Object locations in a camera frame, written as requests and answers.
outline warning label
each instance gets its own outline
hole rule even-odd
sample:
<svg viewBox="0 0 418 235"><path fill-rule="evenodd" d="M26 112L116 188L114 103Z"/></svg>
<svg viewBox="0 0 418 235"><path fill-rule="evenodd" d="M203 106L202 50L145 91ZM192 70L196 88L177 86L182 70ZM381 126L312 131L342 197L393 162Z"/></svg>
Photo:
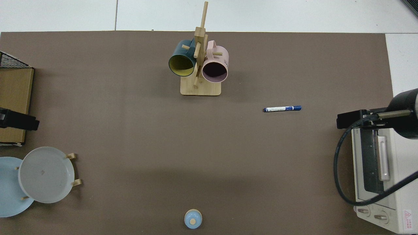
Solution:
<svg viewBox="0 0 418 235"><path fill-rule="evenodd" d="M412 224L412 211L403 210L403 225L405 230L412 230L414 228Z"/></svg>

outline mug handle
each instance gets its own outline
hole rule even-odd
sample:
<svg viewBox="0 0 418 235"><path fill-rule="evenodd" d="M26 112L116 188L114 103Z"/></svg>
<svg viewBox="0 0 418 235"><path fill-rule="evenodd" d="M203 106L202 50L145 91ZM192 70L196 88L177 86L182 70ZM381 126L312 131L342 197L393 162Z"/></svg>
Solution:
<svg viewBox="0 0 418 235"><path fill-rule="evenodd" d="M213 49L216 48L216 43L214 40L208 42L208 49L206 50L206 55L208 59L214 59L213 57Z"/></svg>

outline marker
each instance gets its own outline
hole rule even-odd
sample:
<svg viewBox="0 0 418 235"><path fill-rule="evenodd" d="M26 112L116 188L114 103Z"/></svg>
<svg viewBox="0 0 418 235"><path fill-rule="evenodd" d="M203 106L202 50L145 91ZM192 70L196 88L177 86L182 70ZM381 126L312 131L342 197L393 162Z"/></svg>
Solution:
<svg viewBox="0 0 418 235"><path fill-rule="evenodd" d="M302 106L284 106L284 107L270 107L270 108L264 108L264 112L277 112L277 111L299 111L302 109Z"/></svg>

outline oven door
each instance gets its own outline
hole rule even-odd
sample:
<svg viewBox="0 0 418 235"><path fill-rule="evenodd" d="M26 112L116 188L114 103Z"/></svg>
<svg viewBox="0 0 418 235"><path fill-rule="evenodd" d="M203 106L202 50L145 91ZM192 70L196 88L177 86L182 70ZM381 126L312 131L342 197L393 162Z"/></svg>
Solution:
<svg viewBox="0 0 418 235"><path fill-rule="evenodd" d="M352 130L356 200L367 200L393 185L396 158L391 145L390 129ZM396 209L395 194L376 204Z"/></svg>

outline white plate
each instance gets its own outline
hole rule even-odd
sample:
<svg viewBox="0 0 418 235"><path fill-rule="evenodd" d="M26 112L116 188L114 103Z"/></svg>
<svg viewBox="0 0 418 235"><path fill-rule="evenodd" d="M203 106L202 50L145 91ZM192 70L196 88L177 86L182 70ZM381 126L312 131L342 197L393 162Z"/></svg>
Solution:
<svg viewBox="0 0 418 235"><path fill-rule="evenodd" d="M66 154L52 147L32 150L19 169L22 190L35 201L54 203L71 191L74 168Z"/></svg>
<svg viewBox="0 0 418 235"><path fill-rule="evenodd" d="M26 210L33 202L32 198L25 197L18 180L18 170L21 159L13 157L0 158L0 217L10 217Z"/></svg>

